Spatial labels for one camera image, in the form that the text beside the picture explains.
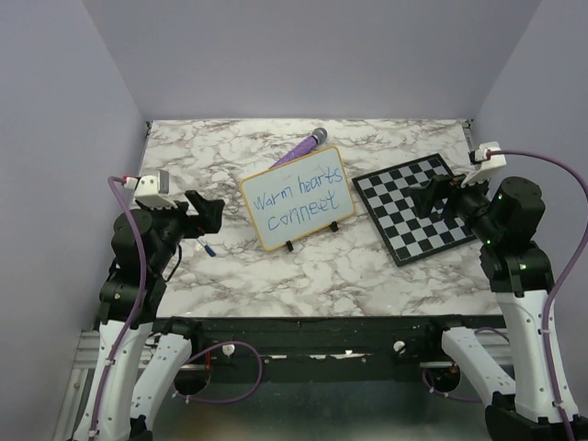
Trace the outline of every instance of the marble table top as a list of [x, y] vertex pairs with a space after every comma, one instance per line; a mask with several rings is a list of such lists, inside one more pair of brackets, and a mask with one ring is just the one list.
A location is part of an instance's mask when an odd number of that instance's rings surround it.
[[155, 121], [142, 170], [170, 173], [170, 194], [196, 189], [226, 202], [217, 253], [183, 241], [184, 259], [159, 317], [309, 317], [498, 314], [478, 243], [398, 268], [352, 187], [356, 214], [337, 233], [316, 232], [266, 252], [239, 183], [266, 170], [313, 129], [325, 127], [349, 179], [432, 153], [456, 173], [470, 169], [455, 120], [223, 119]]

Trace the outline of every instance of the small whiteboard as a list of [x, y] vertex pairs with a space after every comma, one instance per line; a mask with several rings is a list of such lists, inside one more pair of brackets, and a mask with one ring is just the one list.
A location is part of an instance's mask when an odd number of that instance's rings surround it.
[[241, 182], [241, 193], [266, 251], [355, 212], [336, 147], [247, 177]]

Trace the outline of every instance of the black and white checkered board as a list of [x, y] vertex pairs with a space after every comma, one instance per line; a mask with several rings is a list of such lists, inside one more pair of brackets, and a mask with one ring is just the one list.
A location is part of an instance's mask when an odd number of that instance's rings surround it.
[[475, 238], [461, 219], [441, 218], [444, 200], [435, 204], [428, 218], [416, 216], [408, 187], [425, 185], [433, 175], [453, 175], [439, 154], [353, 179], [397, 266], [416, 262]]

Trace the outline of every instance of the white wall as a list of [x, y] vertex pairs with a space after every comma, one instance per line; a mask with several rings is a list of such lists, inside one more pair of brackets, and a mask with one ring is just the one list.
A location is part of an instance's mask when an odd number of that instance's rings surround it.
[[[588, 178], [588, 2], [543, 0], [474, 122], [477, 141], [551, 154]], [[537, 242], [556, 273], [569, 260], [586, 224], [578, 184], [549, 164], [507, 158], [505, 175], [521, 175], [543, 189], [547, 212]], [[576, 400], [588, 413], [588, 256], [556, 300], [564, 365]]]
[[48, 440], [144, 123], [79, 0], [0, 9], [0, 438]]
[[539, 0], [85, 0], [151, 119], [472, 118]]

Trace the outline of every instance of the silver microphone head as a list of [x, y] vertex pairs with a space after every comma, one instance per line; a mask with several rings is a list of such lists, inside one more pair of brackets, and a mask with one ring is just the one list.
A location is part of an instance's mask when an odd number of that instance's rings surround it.
[[319, 127], [312, 131], [312, 137], [317, 141], [318, 144], [322, 144], [327, 139], [327, 130]]

